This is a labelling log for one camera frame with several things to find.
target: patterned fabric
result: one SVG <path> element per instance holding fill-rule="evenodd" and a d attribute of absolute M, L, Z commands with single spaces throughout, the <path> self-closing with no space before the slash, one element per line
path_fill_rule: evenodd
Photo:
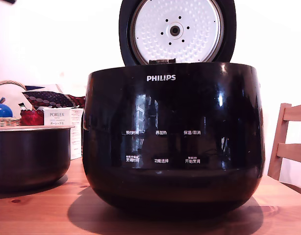
<path fill-rule="evenodd" d="M 28 101 L 38 109 L 40 106 L 53 108 L 76 107 L 85 108 L 85 96 L 74 97 L 56 92 L 23 92 Z"/>

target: rice cooker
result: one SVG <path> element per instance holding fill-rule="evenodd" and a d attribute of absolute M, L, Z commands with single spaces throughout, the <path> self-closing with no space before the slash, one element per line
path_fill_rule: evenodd
<path fill-rule="evenodd" d="M 246 203 L 265 162 L 256 69 L 230 63 L 234 0 L 123 0 L 123 68 L 90 74 L 83 165 L 108 204 L 221 215 Z"/>

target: wooden table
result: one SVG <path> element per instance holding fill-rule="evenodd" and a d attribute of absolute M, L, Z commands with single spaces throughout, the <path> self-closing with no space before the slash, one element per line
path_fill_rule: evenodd
<path fill-rule="evenodd" d="M 301 195 L 265 176 L 241 208 L 217 219 L 149 221 L 119 212 L 89 187 L 81 159 L 30 195 L 0 195 L 0 235 L 301 235 Z"/>

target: porlex box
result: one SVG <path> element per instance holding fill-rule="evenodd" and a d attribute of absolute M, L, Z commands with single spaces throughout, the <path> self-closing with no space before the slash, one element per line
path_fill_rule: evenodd
<path fill-rule="evenodd" d="M 44 108 L 45 126 L 74 126 L 71 129 L 71 160 L 82 157 L 81 121 L 83 109 Z"/>

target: chair backrest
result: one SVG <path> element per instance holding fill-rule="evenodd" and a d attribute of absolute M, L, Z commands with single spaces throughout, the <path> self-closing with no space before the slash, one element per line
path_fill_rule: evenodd
<path fill-rule="evenodd" d="M 290 121 L 301 121 L 301 105 L 281 104 L 275 140 L 270 158 L 268 176 L 279 180 L 282 159 L 287 158 L 301 163 L 301 144 L 286 144 Z"/>

